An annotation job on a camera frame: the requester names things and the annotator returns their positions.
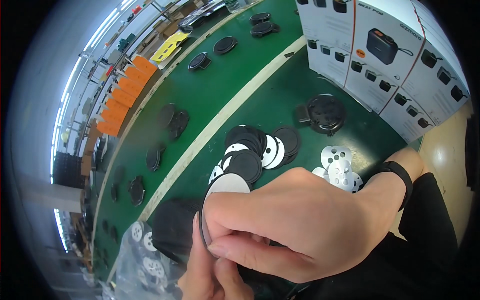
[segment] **stack of discs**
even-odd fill
[[[177,139],[182,134],[187,127],[189,119],[188,112],[184,109],[177,111],[173,103],[164,105],[158,114],[160,129],[168,130],[168,138],[171,141]]]
[[[291,163],[300,145],[300,134],[291,126],[281,126],[272,134],[249,125],[235,126],[225,137],[225,154],[208,183],[224,173],[235,173],[251,186],[263,168],[277,169]]]

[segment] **black circular disc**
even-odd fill
[[[118,243],[118,233],[115,226],[112,226],[110,228],[110,237],[113,239],[114,242]]]
[[[215,43],[215,46],[213,46],[213,52],[216,54],[225,54],[232,50],[237,44],[238,41],[236,38],[233,36],[227,36]]]
[[[116,202],[117,201],[117,184],[112,184],[112,187],[110,188],[110,196],[112,197],[112,201]]]
[[[230,160],[228,172],[240,175],[247,183],[254,183],[262,173],[262,162],[253,151],[235,151]]]
[[[272,132],[285,146],[285,156],[291,156],[298,152],[301,145],[300,133],[295,127],[280,126]]]
[[[107,220],[102,221],[102,228],[103,228],[104,232],[108,233],[108,222],[107,222]]]
[[[253,16],[250,17],[250,24],[257,25],[258,23],[262,23],[270,20],[271,17],[272,15],[268,12],[261,12],[258,14],[254,14]]]
[[[333,95],[318,95],[307,103],[307,110],[312,120],[310,125],[319,133],[333,135],[344,124],[347,113],[343,103]]]
[[[166,127],[168,127],[170,122],[172,122],[174,114],[175,104],[173,103],[168,103],[161,108],[158,114],[158,123],[160,124],[160,129],[165,129]]]

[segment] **product box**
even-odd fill
[[[297,0],[297,7],[305,36],[352,51],[353,0]]]
[[[421,24],[408,0],[356,1],[352,59],[360,58],[401,85],[422,46]]]
[[[435,125],[447,120],[469,97],[455,70],[428,41],[402,88]]]
[[[367,108],[368,111],[380,113],[397,88],[393,78],[353,54],[344,90],[361,104],[371,108]]]
[[[434,127],[421,106],[402,88],[397,90],[380,117],[407,143],[415,141]]]
[[[307,37],[307,51],[310,69],[336,82],[345,85],[350,53],[325,41]]]

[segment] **white adhesive pad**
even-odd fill
[[[203,213],[203,208],[205,207],[205,201],[207,201],[208,196],[214,192],[241,192],[248,194],[250,193],[250,188],[245,182],[245,180],[235,173],[225,173],[220,175],[210,186],[205,195],[204,205],[202,207],[200,216],[199,216],[199,226],[200,233],[204,240],[205,246],[208,247],[212,243],[212,238],[208,232],[207,222],[205,220],[205,215]]]
[[[230,146],[225,150],[225,154],[224,154],[224,155],[227,155],[228,152],[239,151],[239,150],[248,150],[248,147],[245,146],[244,144],[233,144],[233,145],[230,145]]]
[[[262,154],[262,157],[260,157],[260,159],[262,160],[262,167],[265,167],[271,164],[278,152],[278,145],[277,145],[276,139],[269,134],[266,134],[266,137],[267,137],[267,148],[265,149],[265,152]]]
[[[208,184],[210,184],[215,178],[223,174],[222,168],[219,166],[215,166],[213,168],[212,174],[210,175],[210,179],[208,180]]]
[[[278,166],[282,162],[283,157],[285,156],[285,146],[283,145],[283,142],[277,137],[275,137],[275,139],[276,139],[276,142],[277,142],[278,151],[276,153],[276,156],[275,156],[274,160],[270,164],[266,165],[264,167],[265,169],[275,168],[276,166]]]
[[[351,192],[354,185],[353,172],[346,159],[334,160],[328,167],[330,183],[344,191]]]
[[[322,166],[328,170],[328,166],[335,160],[345,159],[349,164],[352,163],[352,152],[346,147],[327,146],[320,154]]]

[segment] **plastic bag of parts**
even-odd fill
[[[180,300],[177,281],[183,275],[176,262],[152,244],[152,229],[133,223],[122,237],[117,258],[116,300]]]

